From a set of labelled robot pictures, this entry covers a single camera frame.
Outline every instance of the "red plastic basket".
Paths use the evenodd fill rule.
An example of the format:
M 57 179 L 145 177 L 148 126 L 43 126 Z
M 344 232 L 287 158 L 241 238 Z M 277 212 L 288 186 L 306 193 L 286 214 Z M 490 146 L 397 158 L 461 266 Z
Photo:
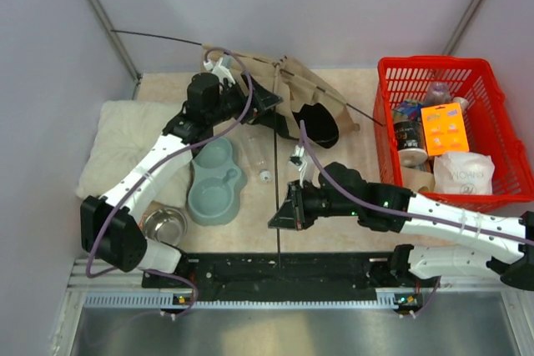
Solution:
M 479 58 L 414 56 L 382 58 L 373 116 L 382 183 L 402 186 L 401 164 L 393 131 L 391 109 L 405 99 L 422 100 L 429 83 L 449 84 L 451 95 L 469 101 L 464 113 L 472 152 L 491 156 L 495 164 L 493 195 L 425 193 L 436 201 L 488 212 L 509 203 L 534 200 L 534 178 L 523 143 L 516 138 L 490 64 Z

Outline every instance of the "metal floor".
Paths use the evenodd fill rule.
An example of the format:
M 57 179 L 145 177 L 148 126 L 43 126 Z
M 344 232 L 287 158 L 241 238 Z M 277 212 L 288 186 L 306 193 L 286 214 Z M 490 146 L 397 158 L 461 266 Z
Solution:
M 80 327 L 98 341 L 139 310 L 85 309 Z M 516 341 L 499 293 L 438 293 L 416 320 L 389 310 L 196 310 L 172 322 L 141 317 L 72 355 L 513 356 Z

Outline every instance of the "cable connector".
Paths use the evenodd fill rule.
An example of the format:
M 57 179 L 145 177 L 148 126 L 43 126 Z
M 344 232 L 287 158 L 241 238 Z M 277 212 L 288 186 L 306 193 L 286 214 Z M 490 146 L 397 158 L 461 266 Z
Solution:
M 211 70 L 214 69 L 214 62 L 212 62 L 211 60 L 204 60 L 204 68 L 206 69 L 206 71 L 208 73 L 211 73 Z
M 215 65 L 211 60 L 204 62 L 204 68 L 216 75 L 220 83 L 223 83 L 225 79 L 227 79 L 229 83 L 235 83 L 234 77 L 232 77 L 232 73 L 229 69 L 231 65 L 232 59 L 228 55 L 219 58 Z
M 295 150 L 290 156 L 290 163 L 299 171 L 301 187 L 304 181 L 311 183 L 314 178 L 315 165 L 304 146 L 295 146 Z

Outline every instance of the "stainless steel bowl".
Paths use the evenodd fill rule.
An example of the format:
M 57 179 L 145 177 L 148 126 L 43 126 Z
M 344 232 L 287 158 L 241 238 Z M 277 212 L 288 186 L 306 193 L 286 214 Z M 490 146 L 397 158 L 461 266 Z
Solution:
M 187 218 L 177 208 L 159 208 L 143 224 L 147 238 L 178 246 L 187 233 Z

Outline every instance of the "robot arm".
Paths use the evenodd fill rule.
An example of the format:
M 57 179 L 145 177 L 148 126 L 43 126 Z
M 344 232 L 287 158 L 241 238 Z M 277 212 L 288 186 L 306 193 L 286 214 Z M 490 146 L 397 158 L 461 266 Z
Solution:
M 270 228 L 301 230 L 318 217 L 358 216 L 358 224 L 373 231 L 411 233 L 441 238 L 460 246 L 442 248 L 400 245 L 390 258 L 390 270 L 398 278 L 408 273 L 425 279 L 439 275 L 494 277 L 512 287 L 534 290 L 534 247 L 517 238 L 534 239 L 534 213 L 521 218 L 502 218 L 438 203 L 409 189 L 383 183 L 367 183 L 342 164 L 325 170 L 341 187 L 367 203 L 383 208 L 455 222 L 452 227 L 431 220 L 397 217 L 353 203 L 323 177 L 315 187 L 305 171 L 310 165 L 297 147 L 290 160 L 300 170 L 300 180 L 288 184 L 287 197 Z
M 102 226 L 111 218 L 96 256 L 124 272 L 152 268 L 172 273 L 176 269 L 182 253 L 166 243 L 145 238 L 139 223 L 144 210 L 168 180 L 190 162 L 193 155 L 191 150 L 184 151 L 185 148 L 212 137 L 214 126 L 237 118 L 244 111 L 247 97 L 235 83 L 228 66 L 227 56 L 215 65 L 206 63 L 211 73 L 193 76 L 184 107 L 167 123 L 143 160 L 104 195 L 99 198 L 90 196 L 82 202 L 83 249 L 91 251 Z M 249 123 L 282 101 L 254 80 L 252 83 L 251 107 L 241 123 Z

